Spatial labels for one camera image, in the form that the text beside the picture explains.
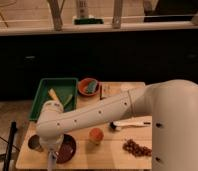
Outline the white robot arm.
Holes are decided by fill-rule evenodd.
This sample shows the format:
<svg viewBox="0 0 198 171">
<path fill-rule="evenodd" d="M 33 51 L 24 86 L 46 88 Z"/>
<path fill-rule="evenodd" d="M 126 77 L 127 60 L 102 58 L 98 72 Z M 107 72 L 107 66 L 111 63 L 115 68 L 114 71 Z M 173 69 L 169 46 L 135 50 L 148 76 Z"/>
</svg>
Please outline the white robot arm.
<svg viewBox="0 0 198 171">
<path fill-rule="evenodd" d="M 36 133 L 42 146 L 54 151 L 67 132 L 147 115 L 152 117 L 152 171 L 198 171 L 198 84 L 188 80 L 130 89 L 70 112 L 49 100 Z"/>
</svg>

